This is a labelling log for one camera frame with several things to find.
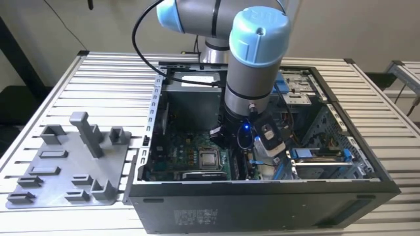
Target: metal frame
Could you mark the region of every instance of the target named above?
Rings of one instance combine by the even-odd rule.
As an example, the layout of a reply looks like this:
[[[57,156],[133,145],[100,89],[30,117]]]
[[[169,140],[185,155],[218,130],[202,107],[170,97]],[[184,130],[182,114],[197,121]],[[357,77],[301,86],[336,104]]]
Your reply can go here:
[[[154,65],[157,61],[196,61],[194,55],[146,55],[146,58]],[[317,68],[340,106],[402,192],[344,230],[302,231],[298,234],[418,235],[418,130],[412,127],[410,121],[402,118],[404,115],[364,73],[344,60],[284,58],[282,65]],[[133,54],[90,52],[86,56],[74,59],[12,147],[0,159],[0,232],[38,232],[42,236],[102,235],[104,233],[145,235],[133,207],[122,204],[121,194],[116,204],[108,207],[21,211],[6,210],[4,203],[8,192],[16,186],[16,176],[26,169],[25,162],[30,161],[36,152],[33,149],[41,144],[37,138],[41,125],[48,122],[62,123],[62,120],[68,119],[68,113],[80,107],[84,107],[89,114],[94,114],[90,117],[96,119],[100,127],[122,123],[124,130],[133,133],[118,187],[120,192],[124,192],[129,181],[126,175],[133,167],[133,156],[142,144],[141,136],[146,123],[149,104],[146,94],[150,94],[150,90],[141,87],[149,87],[154,82],[153,78],[154,73]],[[394,120],[396,123],[381,124],[388,120]],[[70,219],[72,223],[69,224],[68,220],[57,220],[64,218]],[[278,234],[296,233],[258,232],[248,235]]]

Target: robotic arm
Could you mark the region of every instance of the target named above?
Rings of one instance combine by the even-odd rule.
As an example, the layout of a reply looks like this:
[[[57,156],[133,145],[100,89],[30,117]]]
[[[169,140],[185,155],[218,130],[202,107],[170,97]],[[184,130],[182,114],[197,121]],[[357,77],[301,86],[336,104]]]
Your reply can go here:
[[[157,5],[157,17],[165,28],[212,39],[206,39],[206,46],[217,48],[208,45],[209,41],[228,40],[226,119],[210,131],[210,137],[217,143],[214,137],[221,132],[237,138],[244,132],[252,138],[249,147],[254,144],[266,156],[274,156],[285,147],[274,121],[264,111],[290,34],[289,19],[278,2],[164,0]]]

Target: white label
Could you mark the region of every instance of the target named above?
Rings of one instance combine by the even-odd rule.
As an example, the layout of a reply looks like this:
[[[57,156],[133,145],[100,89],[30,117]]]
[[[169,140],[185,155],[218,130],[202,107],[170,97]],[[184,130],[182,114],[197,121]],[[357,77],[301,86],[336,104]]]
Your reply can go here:
[[[213,76],[182,76],[182,80],[210,83],[214,82]],[[188,83],[181,83],[182,87],[210,87],[208,85],[193,85]]]

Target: motherboard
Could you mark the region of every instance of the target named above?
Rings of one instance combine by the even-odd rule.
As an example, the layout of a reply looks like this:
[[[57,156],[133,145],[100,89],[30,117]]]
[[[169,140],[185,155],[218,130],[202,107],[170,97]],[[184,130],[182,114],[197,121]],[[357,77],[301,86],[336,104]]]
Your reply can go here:
[[[209,141],[208,132],[168,130],[165,143],[168,156],[153,161],[150,181],[200,178],[197,173],[202,172],[224,175],[230,180],[226,150]]]

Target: blue joint cap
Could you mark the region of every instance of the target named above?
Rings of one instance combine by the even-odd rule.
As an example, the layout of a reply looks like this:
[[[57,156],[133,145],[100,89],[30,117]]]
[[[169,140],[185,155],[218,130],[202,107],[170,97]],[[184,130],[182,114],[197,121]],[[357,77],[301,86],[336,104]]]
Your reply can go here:
[[[249,67],[270,66],[286,52],[289,35],[289,18],[280,10],[266,6],[249,7],[233,19],[232,55]]]
[[[162,27],[184,33],[181,21],[178,19],[176,0],[164,0],[156,7],[158,23]]]

